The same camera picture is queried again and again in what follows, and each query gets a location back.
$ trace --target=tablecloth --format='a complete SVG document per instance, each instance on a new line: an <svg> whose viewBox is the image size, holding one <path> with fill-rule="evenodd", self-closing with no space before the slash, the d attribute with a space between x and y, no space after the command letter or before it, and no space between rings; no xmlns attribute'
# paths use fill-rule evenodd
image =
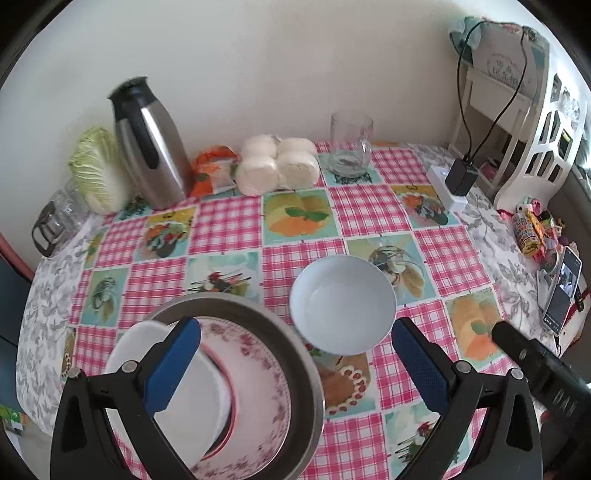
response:
<svg viewBox="0 0 591 480"><path fill-rule="evenodd" d="M324 166L327 145L318 147ZM481 335L498 319L555 350L540 323L535 265L521 255L484 194L473 187L463 212L442 211L426 168L452 161L439 147L376 148L368 172L356 181L323 168L311 190L257 198L233 190L165 212L135 203L108 216L62 260L38 267L17 358L25 412L51 434L68 367L101 373L124 331L190 290L223 287L291 324L293 281L307 264L331 254L386 255L397 317L412 318L452 360L506 373L512 362ZM474 309L476 343L463 328ZM324 433L303 478L394 478L410 455L399 451L398 440L407 433L419 438L437 416L426 410L388 338L355 358L335 359L313 345L309 350L331 374L347 362L361 369L368 389L355 403L325 391ZM461 469L483 415L475 415L448 476ZM123 451L134 474L145 477L135 455Z"/></svg>

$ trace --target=pink checkered tablecloth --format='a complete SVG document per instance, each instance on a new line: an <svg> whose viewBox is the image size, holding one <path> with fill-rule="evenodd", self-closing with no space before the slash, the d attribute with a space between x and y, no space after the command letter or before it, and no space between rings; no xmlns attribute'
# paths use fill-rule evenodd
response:
<svg viewBox="0 0 591 480"><path fill-rule="evenodd" d="M328 151L326 144L318 146L321 153ZM239 259L251 259L251 283L244 295L292 325L290 290L306 265L336 254L368 260L368 252L388 246L403 249L415 265L415 277L421 277L418 290L391 279L399 302L397 316L412 318L452 360L467 358L454 330L454 312L473 300L488 302L499 317L506 317L498 286L491 284L466 228L453 215L447 214L445 225L429 224L428 215L394 187L428 185L413 150L376 149L370 169L375 173L372 180L357 184L336 184L324 172L317 188L303 192L257 198L233 192L200 202L190 199L163 212L136 213L123 221L117 215L106 218L106 233L95 258L87 259L73 298L69 323L76 331L74 365L87 374L100 374L128 328L202 284L208 277L199 275L204 269L221 269L215 267L222 264L220 259L226 258L234 269L242 265ZM292 217L285 212L288 207L314 212L319 221ZM363 408L343 414L327 412L316 454L302 475L306 480L386 480L400 472L393 419L410 411L405 408L415 408L421 398L389 338L358 357L361 360L355 361L369 378L366 401ZM504 355L477 366L497 374L510 367ZM468 446L478 435L483 415L479 411L472 421ZM135 453L121 446L131 471L147 478ZM465 459L460 455L447 477L458 473Z"/></svg>

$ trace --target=blue gripper pad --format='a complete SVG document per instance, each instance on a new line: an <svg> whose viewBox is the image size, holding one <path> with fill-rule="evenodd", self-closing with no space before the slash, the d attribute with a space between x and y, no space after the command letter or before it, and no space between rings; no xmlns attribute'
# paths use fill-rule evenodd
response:
<svg viewBox="0 0 591 480"><path fill-rule="evenodd" d="M427 408L443 415L449 407L449 383L400 319L392 327L392 345Z"/></svg>
<svg viewBox="0 0 591 480"><path fill-rule="evenodd" d="M191 363L200 342L201 328L199 322L191 318L162 356L160 363L154 368L145 383L144 407L151 417L157 411L162 411L168 407L168 403L173 397L189 363Z"/></svg>

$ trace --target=black charger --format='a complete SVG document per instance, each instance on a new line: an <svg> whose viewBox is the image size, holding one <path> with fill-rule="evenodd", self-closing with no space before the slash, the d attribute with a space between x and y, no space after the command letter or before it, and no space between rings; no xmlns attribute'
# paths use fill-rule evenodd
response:
<svg viewBox="0 0 591 480"><path fill-rule="evenodd" d="M465 197L478 177L478 170L465 158L456 158L445 179L449 193L458 197Z"/></svg>

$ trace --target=smartphone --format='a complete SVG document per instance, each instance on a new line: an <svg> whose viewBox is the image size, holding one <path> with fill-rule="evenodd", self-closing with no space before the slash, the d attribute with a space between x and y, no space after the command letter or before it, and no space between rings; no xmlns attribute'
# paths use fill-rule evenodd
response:
<svg viewBox="0 0 591 480"><path fill-rule="evenodd" d="M544 311L544 325L558 335L566 321L566 315L573 301L574 292L581 275L581 260L569 248L564 247L560 268L550 289L550 299Z"/></svg>

